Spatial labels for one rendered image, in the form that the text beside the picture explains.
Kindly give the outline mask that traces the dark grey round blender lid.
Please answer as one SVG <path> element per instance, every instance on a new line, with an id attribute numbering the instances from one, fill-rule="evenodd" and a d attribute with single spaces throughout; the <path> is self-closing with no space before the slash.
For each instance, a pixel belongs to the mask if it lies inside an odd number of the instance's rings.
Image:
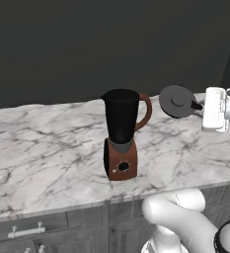
<path id="1" fill-rule="evenodd" d="M 191 108 L 192 101 L 197 102 L 193 92 L 179 84 L 165 87 L 159 95 L 161 109 L 175 119 L 189 117 L 196 111 Z"/>

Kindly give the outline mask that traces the grey cupboard panel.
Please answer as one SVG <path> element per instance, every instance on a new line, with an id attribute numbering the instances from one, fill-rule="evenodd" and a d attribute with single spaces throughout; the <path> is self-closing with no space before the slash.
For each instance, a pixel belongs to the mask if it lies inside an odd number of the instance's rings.
<path id="1" fill-rule="evenodd" d="M 230 185 L 201 190 L 205 197 L 203 214 L 219 228 L 230 219 Z"/>

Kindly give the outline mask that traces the grey drawer front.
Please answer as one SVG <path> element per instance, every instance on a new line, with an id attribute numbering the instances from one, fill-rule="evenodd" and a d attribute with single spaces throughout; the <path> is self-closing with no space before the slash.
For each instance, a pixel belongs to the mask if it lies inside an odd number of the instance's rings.
<path id="1" fill-rule="evenodd" d="M 8 238 L 8 233 L 12 231 L 13 226 L 16 226 L 18 231 L 33 229 L 38 227 L 39 221 L 42 222 L 46 231 L 67 228 L 67 218 L 64 212 L 0 221 L 0 241 Z"/>

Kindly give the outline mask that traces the grey cupboard door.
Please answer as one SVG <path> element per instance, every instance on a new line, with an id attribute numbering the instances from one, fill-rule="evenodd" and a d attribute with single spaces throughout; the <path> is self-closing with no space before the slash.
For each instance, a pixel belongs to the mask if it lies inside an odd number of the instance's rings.
<path id="1" fill-rule="evenodd" d="M 141 253 L 154 226 L 145 218 L 136 218 L 110 226 L 110 253 Z"/>
<path id="2" fill-rule="evenodd" d="M 36 253 L 30 241 L 0 242 L 0 253 L 24 253 L 28 247 L 32 249 L 31 253 Z"/>
<path id="3" fill-rule="evenodd" d="M 45 253 L 109 253 L 109 230 L 106 227 L 66 229 L 34 239 L 36 249 L 45 246 Z"/>

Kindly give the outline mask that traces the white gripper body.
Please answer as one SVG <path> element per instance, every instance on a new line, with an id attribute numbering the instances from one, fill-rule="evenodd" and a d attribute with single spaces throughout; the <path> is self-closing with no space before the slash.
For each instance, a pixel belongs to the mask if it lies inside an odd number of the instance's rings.
<path id="1" fill-rule="evenodd" d="M 219 87 L 208 87 L 205 91 L 202 130 L 226 132 L 228 120 L 225 119 L 225 110 L 226 90 Z"/>

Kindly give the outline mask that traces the brown blender with black jar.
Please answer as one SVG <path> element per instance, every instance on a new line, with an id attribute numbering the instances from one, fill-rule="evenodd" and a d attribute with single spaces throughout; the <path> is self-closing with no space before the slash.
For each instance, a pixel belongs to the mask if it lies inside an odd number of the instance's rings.
<path id="1" fill-rule="evenodd" d="M 114 89 L 102 96 L 109 136 L 104 143 L 104 167 L 110 181 L 137 176 L 137 148 L 134 133 L 151 118 L 149 97 L 128 89 Z"/>

